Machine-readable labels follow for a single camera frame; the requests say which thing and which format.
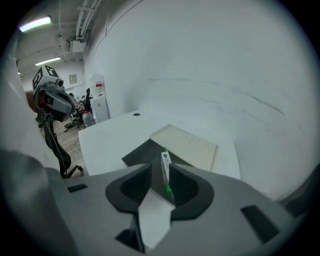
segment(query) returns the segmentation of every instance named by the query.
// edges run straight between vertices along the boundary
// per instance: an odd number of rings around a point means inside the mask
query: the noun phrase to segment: white wall
[[[86,95],[87,87],[84,86],[84,63],[83,62],[65,62],[62,63],[49,63],[49,66],[54,67],[61,77],[64,80],[63,86],[67,93],[73,93],[74,95],[81,98],[82,95]],[[30,72],[25,75],[20,75],[22,86],[25,91],[33,89],[32,80],[38,70]],[[76,74],[77,84],[70,84],[69,75]]]
[[[141,1],[142,0],[106,1],[102,2],[99,6],[98,15],[92,26],[84,52],[85,63],[91,63],[84,68],[84,80],[88,87],[91,84],[90,78],[92,75],[95,77],[100,77],[100,75],[102,75],[104,82],[107,82],[105,86],[110,88],[108,81],[105,80],[106,73],[103,63],[107,60],[104,57],[104,46],[99,47],[100,43],[104,42],[103,39],[105,38],[106,31],[109,32],[109,30],[124,14],[123,10],[128,10],[130,7]]]
[[[229,134],[241,178],[272,199],[319,162],[319,60],[276,3],[144,0],[91,36],[85,79],[104,75],[112,118],[147,109]]]

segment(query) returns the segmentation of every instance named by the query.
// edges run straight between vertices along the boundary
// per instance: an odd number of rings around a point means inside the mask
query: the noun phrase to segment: wooden floor
[[[65,122],[54,121],[53,122],[53,130],[54,133],[57,135],[57,139],[61,147],[70,155],[71,157],[71,166],[68,169],[71,170],[75,165],[81,166],[83,168],[83,173],[81,173],[78,169],[75,170],[72,178],[82,176],[88,176],[88,171],[85,165],[84,158],[82,156],[80,143],[79,143],[79,136],[78,132],[85,128],[84,124],[81,124],[79,128],[73,127],[68,131],[66,130],[65,125],[70,122],[71,119],[68,119]],[[45,131],[43,126],[41,127],[41,134],[43,138],[45,137]]]

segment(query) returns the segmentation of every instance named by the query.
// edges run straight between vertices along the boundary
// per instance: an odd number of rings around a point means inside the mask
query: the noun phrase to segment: white cabinet
[[[90,103],[95,124],[101,123],[110,118],[107,101],[104,96],[94,97],[90,99]]]

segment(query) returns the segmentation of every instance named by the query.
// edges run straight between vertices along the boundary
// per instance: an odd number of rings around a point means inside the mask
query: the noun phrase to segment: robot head
[[[41,65],[32,80],[34,99],[38,109],[39,123],[49,120],[65,121],[76,109],[75,100],[65,92],[64,81],[56,70],[48,65]],[[45,107],[38,106],[39,94],[44,93]]]

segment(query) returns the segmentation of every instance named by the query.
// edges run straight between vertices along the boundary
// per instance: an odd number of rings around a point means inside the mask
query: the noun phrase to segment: white table
[[[146,111],[130,112],[79,131],[79,141],[89,175],[126,168],[122,158],[147,141],[152,133],[173,125],[218,145],[214,172],[241,179],[235,146],[230,138],[185,125]]]

